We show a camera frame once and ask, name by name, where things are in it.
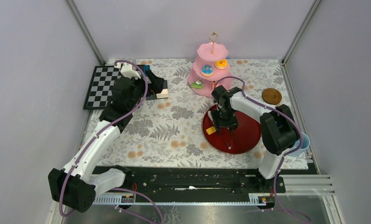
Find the square yellow cracker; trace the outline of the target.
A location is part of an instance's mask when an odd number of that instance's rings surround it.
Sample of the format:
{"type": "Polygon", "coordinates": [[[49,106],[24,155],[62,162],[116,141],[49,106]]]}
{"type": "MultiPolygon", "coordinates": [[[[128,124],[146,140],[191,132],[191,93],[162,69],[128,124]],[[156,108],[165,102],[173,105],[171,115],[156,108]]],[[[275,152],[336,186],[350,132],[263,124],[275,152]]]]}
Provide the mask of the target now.
{"type": "Polygon", "coordinates": [[[213,134],[213,133],[215,133],[217,131],[216,131],[216,128],[214,126],[212,126],[212,127],[207,128],[205,130],[205,132],[207,133],[207,135],[211,135],[211,134],[213,134]]]}

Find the white handled metal tongs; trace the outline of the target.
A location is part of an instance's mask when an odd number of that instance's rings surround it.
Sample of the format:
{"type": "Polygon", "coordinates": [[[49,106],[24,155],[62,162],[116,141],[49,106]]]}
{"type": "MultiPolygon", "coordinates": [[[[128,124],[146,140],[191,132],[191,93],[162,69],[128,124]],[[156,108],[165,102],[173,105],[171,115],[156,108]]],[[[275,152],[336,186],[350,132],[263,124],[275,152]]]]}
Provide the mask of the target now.
{"type": "Polygon", "coordinates": [[[223,141],[224,145],[227,147],[227,151],[233,152],[234,149],[233,131],[229,128],[222,128],[220,129],[218,136],[223,141]]]}

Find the green cake slice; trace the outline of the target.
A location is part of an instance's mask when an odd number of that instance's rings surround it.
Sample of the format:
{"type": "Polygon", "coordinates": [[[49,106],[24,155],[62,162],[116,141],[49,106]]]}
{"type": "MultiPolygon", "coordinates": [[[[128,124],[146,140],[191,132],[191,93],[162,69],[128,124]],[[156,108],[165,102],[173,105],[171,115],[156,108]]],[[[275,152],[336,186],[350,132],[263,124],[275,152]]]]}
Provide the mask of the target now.
{"type": "Polygon", "coordinates": [[[204,82],[202,79],[196,80],[195,82],[190,84],[190,87],[193,89],[203,89],[204,88],[204,82]]]}

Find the blue iced donut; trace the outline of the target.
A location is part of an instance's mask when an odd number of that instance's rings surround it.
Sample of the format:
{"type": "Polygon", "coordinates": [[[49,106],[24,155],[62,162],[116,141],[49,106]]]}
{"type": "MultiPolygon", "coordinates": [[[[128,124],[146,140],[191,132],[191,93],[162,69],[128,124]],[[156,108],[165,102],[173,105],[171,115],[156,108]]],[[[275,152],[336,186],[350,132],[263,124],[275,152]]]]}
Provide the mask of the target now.
{"type": "Polygon", "coordinates": [[[211,65],[205,64],[201,67],[200,73],[201,73],[201,75],[203,75],[205,77],[210,77],[210,76],[213,75],[214,69],[211,65]]]}

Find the light brown wooden saucer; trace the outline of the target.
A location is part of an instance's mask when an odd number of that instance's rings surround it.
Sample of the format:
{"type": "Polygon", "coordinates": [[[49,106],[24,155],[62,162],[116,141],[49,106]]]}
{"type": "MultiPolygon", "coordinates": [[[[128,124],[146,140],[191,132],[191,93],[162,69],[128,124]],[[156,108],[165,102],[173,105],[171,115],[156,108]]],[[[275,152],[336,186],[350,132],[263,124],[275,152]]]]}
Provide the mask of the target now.
{"type": "Polygon", "coordinates": [[[264,102],[271,105],[277,105],[282,101],[282,94],[277,89],[274,88],[264,89],[261,94],[261,97],[264,102]]]}

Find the yellow iced donut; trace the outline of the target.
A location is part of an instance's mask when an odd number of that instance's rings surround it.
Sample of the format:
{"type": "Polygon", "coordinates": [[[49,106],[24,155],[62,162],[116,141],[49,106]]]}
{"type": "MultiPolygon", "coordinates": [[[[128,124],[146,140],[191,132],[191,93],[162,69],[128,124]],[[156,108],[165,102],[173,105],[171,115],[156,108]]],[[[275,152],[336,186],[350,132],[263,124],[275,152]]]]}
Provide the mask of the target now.
{"type": "Polygon", "coordinates": [[[226,59],[222,59],[215,62],[215,67],[219,70],[223,70],[228,66],[228,62],[226,59]]]}

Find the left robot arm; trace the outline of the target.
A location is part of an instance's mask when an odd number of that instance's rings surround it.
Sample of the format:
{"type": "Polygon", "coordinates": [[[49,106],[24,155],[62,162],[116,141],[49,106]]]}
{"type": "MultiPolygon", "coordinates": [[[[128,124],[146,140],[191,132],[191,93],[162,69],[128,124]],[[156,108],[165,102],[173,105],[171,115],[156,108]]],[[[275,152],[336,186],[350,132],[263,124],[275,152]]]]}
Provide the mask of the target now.
{"type": "Polygon", "coordinates": [[[121,75],[114,81],[106,107],[96,128],[80,151],[62,168],[48,174],[51,196],[59,203],[59,212],[67,217],[74,211],[87,211],[95,198],[118,188],[122,192],[133,189],[135,184],[131,170],[119,165],[93,175],[93,171],[105,150],[119,137],[132,119],[133,112],[150,93],[163,89],[164,79],[151,70],[142,72],[140,78],[121,75]]]}

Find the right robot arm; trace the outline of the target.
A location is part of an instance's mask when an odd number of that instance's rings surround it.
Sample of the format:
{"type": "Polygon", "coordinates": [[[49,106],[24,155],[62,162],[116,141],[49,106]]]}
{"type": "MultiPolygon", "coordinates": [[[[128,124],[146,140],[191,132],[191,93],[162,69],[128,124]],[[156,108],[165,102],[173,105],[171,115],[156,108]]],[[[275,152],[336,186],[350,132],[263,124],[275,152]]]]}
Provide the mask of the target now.
{"type": "Polygon", "coordinates": [[[226,90],[220,85],[212,91],[216,109],[208,112],[217,133],[224,129],[233,132],[239,122],[235,116],[241,112],[258,121],[261,137],[267,149],[258,171],[261,176],[255,180],[256,188],[261,192],[269,191],[284,161],[284,156],[300,149],[304,137],[300,127],[294,121],[287,105],[273,107],[247,96],[243,89],[234,87],[226,90]]]}

